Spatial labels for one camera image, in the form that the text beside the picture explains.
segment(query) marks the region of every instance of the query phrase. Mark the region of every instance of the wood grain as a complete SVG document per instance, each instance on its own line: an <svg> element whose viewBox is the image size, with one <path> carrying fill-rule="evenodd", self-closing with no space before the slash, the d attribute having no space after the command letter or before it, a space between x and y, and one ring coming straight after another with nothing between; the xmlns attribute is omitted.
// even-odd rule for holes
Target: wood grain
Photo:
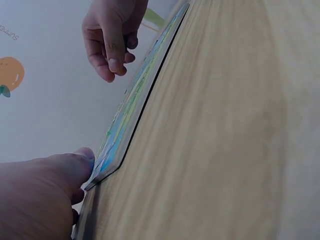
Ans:
<svg viewBox="0 0 320 240"><path fill-rule="evenodd" d="M193 1L77 239L320 239L319 102L319 1Z"/></svg>

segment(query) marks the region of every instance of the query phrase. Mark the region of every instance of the cartoon orange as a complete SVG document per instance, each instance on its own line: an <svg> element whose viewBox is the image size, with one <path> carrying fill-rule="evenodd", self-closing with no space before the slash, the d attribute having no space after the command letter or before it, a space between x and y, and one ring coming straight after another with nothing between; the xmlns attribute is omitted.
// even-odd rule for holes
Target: cartoon orange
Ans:
<svg viewBox="0 0 320 240"><path fill-rule="evenodd" d="M10 92L20 85L24 75L24 66L17 59L11 56L0 58L0 94L10 97Z"/></svg>

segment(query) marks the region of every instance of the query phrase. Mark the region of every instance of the orange fruit illustration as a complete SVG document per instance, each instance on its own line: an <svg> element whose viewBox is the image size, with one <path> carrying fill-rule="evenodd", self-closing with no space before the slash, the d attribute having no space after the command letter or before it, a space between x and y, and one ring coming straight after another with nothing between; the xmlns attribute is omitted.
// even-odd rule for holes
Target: orange fruit illustration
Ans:
<svg viewBox="0 0 320 240"><path fill-rule="evenodd" d="M6 86L10 92L16 89L25 76L24 66L15 58L0 58L0 86Z"/></svg>

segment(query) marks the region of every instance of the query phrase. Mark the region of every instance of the hand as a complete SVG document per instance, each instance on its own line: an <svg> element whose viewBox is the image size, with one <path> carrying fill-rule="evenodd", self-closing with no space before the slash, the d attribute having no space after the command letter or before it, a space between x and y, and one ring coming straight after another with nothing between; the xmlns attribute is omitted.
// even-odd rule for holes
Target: hand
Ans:
<svg viewBox="0 0 320 240"><path fill-rule="evenodd" d="M82 148L30 161L0 164L0 240L70 240L94 153Z"/></svg>
<svg viewBox="0 0 320 240"><path fill-rule="evenodd" d="M96 72L111 83L123 76L135 56L127 48L138 45L138 28L148 0L93 0L84 18L82 33L88 59Z"/></svg>

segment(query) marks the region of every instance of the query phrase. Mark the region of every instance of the fingernail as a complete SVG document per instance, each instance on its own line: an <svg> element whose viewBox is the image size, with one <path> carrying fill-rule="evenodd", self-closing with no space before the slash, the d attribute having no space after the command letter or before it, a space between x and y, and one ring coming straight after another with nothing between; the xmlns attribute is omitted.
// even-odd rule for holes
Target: fingernail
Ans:
<svg viewBox="0 0 320 240"><path fill-rule="evenodd" d="M74 152L75 154L79 154L85 156L90 162L93 164L95 163L95 154L94 152L88 147L82 147Z"/></svg>
<svg viewBox="0 0 320 240"><path fill-rule="evenodd" d="M108 61L109 64L109 69L111 72L116 73L117 72L117 68L118 68L118 60L114 59L114 58L110 58Z"/></svg>

